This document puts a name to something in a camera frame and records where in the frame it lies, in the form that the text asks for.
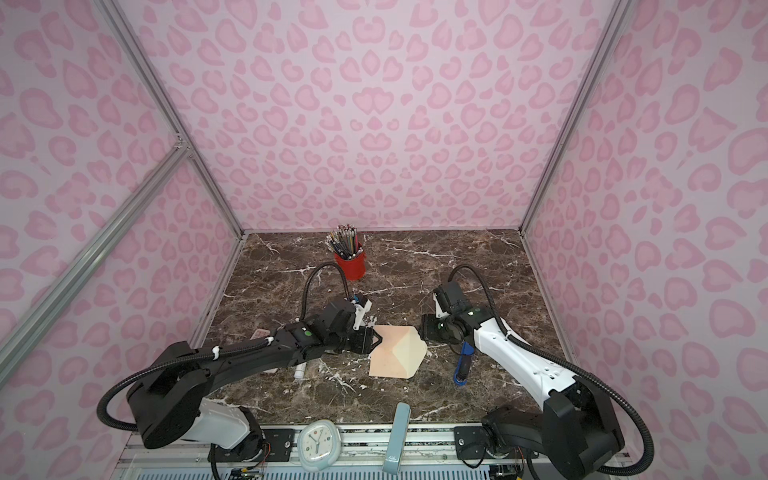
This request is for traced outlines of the red pencil cup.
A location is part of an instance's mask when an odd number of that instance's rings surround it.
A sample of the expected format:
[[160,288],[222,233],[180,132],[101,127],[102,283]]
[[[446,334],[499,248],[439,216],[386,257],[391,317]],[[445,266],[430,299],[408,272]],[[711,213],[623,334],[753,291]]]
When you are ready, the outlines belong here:
[[334,258],[348,281],[357,281],[364,277],[366,273],[366,254],[364,251],[359,252],[352,258],[343,258],[338,254],[335,254]]

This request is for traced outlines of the coloured pencils bunch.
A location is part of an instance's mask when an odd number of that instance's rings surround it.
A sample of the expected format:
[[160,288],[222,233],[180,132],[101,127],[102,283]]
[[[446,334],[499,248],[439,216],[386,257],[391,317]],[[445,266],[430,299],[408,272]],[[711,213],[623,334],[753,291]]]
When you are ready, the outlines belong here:
[[357,229],[352,225],[338,225],[326,235],[328,249],[342,260],[356,259],[363,253]]

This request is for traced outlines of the white glue stick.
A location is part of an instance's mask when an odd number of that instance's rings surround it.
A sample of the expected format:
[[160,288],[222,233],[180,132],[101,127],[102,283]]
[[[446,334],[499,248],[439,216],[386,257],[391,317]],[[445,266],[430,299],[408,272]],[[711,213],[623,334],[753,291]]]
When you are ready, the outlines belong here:
[[297,383],[301,383],[301,382],[304,381],[305,374],[306,374],[306,368],[307,368],[307,364],[306,363],[299,364],[299,365],[297,365],[295,367],[294,380]]

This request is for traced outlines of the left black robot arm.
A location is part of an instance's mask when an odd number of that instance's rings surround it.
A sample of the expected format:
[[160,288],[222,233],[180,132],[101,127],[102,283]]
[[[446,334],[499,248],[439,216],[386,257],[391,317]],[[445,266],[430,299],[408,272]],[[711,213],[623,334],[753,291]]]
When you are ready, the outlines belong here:
[[320,313],[266,337],[207,349],[176,342],[151,366],[111,387],[99,400],[96,416],[110,428],[138,433],[147,449],[182,440],[209,445],[212,463],[262,460],[268,441],[255,414],[213,402],[209,394],[325,354],[370,354],[382,342],[364,323],[371,307],[368,298],[356,295],[332,301]]

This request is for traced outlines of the aluminium frame rail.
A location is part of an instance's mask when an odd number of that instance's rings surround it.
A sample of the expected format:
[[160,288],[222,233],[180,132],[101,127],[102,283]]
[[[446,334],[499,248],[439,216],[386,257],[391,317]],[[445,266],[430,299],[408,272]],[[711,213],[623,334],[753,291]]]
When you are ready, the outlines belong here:
[[[472,460],[456,456],[454,429],[450,423],[413,423],[405,436],[404,449],[396,475],[384,471],[391,427],[387,424],[347,424],[339,427],[340,456],[330,467],[311,472],[302,467],[298,439],[288,447],[287,430],[300,433],[300,425],[272,425],[283,443],[276,448],[287,459],[270,458],[264,463],[249,460],[218,464],[223,479],[560,479],[562,476],[544,456],[532,453],[507,459],[487,458],[477,468]],[[114,472],[113,479],[211,479],[209,447],[177,442],[163,449],[143,447],[138,436],[130,437]]]

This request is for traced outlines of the blue stapler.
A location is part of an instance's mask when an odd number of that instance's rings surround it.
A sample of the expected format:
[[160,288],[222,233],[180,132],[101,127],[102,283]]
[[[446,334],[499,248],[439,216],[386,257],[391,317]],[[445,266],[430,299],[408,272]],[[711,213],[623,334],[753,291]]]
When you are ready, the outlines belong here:
[[463,342],[458,353],[458,361],[453,375],[453,381],[458,386],[464,386],[468,382],[475,349],[468,342]]

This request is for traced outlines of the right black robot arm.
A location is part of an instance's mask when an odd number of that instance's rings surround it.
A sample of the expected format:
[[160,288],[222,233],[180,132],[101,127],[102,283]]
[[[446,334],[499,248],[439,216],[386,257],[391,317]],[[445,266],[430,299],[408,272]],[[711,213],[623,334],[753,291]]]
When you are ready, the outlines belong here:
[[[483,461],[515,451],[546,457],[566,479],[599,472],[631,477],[653,463],[655,445],[649,427],[617,391],[590,372],[524,341],[491,306],[471,304],[455,281],[433,292],[435,311],[422,318],[420,335],[447,345],[465,343],[506,370],[536,401],[537,413],[512,405],[487,413],[478,427],[454,430],[457,457]],[[615,410],[621,408],[641,436],[642,453],[633,464],[610,466],[625,447]]]

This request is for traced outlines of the pink calculator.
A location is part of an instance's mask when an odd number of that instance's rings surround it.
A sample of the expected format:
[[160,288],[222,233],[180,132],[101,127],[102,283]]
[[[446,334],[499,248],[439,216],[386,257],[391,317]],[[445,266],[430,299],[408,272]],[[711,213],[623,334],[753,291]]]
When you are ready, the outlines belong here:
[[272,335],[272,332],[270,330],[258,328],[251,335],[251,340],[266,338],[266,337],[270,337],[271,335]]

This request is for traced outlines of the pink envelope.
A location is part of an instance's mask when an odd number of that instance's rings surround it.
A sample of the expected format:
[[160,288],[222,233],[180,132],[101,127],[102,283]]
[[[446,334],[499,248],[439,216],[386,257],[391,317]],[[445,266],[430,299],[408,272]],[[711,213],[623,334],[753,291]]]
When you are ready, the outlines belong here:
[[382,342],[370,354],[372,377],[410,379],[427,353],[427,345],[413,326],[375,326]]

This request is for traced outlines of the white alarm clock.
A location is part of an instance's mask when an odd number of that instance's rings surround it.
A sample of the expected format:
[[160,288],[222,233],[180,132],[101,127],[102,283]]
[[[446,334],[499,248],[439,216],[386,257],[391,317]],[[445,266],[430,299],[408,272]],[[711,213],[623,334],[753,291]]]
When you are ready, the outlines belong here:
[[330,420],[318,420],[301,430],[296,444],[301,466],[309,472],[319,472],[340,457],[341,432]]

